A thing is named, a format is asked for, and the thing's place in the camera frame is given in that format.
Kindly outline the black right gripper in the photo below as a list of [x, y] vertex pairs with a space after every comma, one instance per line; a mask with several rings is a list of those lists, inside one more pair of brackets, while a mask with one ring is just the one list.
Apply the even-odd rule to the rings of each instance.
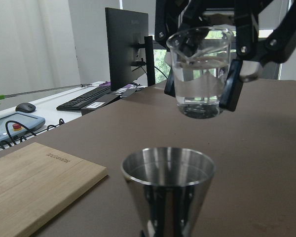
[[158, 0], [155, 4], [155, 39], [162, 45], [178, 31], [200, 26], [232, 25], [236, 28], [237, 59], [230, 64], [219, 107], [234, 112], [242, 90], [242, 64], [262, 66], [286, 62], [296, 48], [296, 1], [273, 33], [258, 40], [259, 14], [269, 0]]

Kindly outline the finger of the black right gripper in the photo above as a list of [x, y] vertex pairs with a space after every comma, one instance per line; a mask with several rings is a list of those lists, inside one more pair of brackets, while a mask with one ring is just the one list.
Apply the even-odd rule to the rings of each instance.
[[169, 74], [168, 79], [166, 81], [166, 85], [164, 88], [164, 93], [175, 97], [175, 87], [174, 87], [174, 76], [173, 74]]

